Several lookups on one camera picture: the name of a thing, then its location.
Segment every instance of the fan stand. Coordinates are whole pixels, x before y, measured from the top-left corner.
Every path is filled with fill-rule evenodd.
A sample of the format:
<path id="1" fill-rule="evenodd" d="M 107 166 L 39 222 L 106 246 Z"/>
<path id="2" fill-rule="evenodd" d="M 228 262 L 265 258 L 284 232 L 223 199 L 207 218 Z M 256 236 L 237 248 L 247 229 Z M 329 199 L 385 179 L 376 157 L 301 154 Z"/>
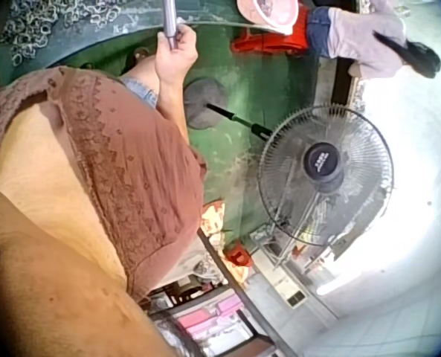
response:
<path id="1" fill-rule="evenodd" d="M 187 125 L 192 129 L 208 129 L 222 118 L 235 121 L 250 129 L 258 138 L 267 141 L 272 131 L 256 123 L 250 123 L 224 109 L 228 102 L 225 87 L 213 78 L 193 81 L 184 89 L 184 108 Z"/>

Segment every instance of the brown lace blouse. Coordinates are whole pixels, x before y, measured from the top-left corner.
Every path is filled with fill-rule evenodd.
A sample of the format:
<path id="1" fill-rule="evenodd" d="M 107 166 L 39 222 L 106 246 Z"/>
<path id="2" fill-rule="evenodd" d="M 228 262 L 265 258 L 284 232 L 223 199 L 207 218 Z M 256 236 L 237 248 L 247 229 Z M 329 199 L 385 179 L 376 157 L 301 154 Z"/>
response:
<path id="1" fill-rule="evenodd" d="M 0 146 L 34 100 L 55 104 L 106 235 L 140 300 L 168 273 L 199 226 L 205 163 L 178 128 L 116 80 L 53 68 L 0 89 Z"/>

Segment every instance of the black pole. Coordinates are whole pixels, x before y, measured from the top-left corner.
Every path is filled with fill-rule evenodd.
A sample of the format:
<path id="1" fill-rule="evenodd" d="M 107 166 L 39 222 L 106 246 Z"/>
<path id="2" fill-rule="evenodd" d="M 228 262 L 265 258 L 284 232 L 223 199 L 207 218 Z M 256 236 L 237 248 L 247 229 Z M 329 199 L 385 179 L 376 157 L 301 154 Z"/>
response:
<path id="1" fill-rule="evenodd" d="M 265 333 L 271 338 L 276 347 L 280 349 L 286 357 L 297 357 L 297 354 L 294 353 L 291 347 L 278 334 L 277 330 L 275 330 L 273 326 L 265 319 L 260 310 L 255 306 L 253 301 L 250 300 L 246 292 L 235 280 L 234 276 L 230 273 L 220 256 L 217 254 L 215 248 L 210 244 L 210 240 L 207 236 L 205 236 L 204 231 L 199 228 L 197 230 L 197 234 L 199 235 L 202 243 L 204 243 L 205 249 L 207 249 L 208 253 L 212 256 L 213 261 L 215 262 L 215 264 L 217 264 L 225 279 L 227 279 L 230 287 L 236 292 L 239 299 L 243 302 L 245 307 L 248 309 L 248 311 L 251 313 L 257 323 L 261 326 L 263 331 L 265 331 Z"/>

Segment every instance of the fan logo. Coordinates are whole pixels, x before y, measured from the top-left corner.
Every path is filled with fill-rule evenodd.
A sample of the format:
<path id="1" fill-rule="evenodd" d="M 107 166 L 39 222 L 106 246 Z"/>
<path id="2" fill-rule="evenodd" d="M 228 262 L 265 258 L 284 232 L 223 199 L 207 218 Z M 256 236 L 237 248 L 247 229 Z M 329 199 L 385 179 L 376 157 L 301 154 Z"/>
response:
<path id="1" fill-rule="evenodd" d="M 315 164 L 316 172 L 319 173 L 321 171 L 321 169 L 323 168 L 323 165 L 326 162 L 328 156 L 329 156 L 328 152 L 322 152 L 319 155 L 319 158 L 316 160 L 316 164 Z"/>

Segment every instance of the fan grille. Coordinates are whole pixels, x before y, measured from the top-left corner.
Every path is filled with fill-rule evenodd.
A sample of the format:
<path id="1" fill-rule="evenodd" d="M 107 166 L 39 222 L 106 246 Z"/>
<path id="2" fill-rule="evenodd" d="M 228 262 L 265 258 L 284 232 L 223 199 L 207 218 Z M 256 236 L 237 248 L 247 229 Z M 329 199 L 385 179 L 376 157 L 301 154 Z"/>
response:
<path id="1" fill-rule="evenodd" d="M 311 145 L 332 144 L 344 180 L 332 192 L 307 176 Z M 368 229 L 383 214 L 393 187 L 393 163 L 381 133 L 343 106 L 315 106 L 290 115 L 269 138 L 258 171 L 260 195 L 274 224 L 310 245 L 326 245 L 354 228 Z"/>

